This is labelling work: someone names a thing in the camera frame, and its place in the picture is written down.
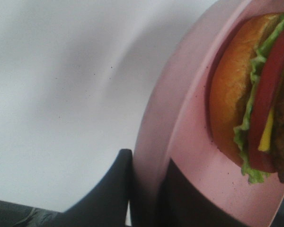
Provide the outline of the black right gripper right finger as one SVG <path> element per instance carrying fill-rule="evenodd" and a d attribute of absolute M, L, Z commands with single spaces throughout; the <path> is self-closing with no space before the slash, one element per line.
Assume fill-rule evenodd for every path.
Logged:
<path fill-rule="evenodd" d="M 244 227 L 204 197 L 169 161 L 157 201 L 158 227 Z"/>

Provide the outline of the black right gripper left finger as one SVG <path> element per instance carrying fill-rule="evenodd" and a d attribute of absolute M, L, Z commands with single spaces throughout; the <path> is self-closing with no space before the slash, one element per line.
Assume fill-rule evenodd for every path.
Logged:
<path fill-rule="evenodd" d="M 58 215 L 55 227 L 125 227 L 132 182 L 132 151 L 119 151 L 100 182 L 73 207 Z"/>

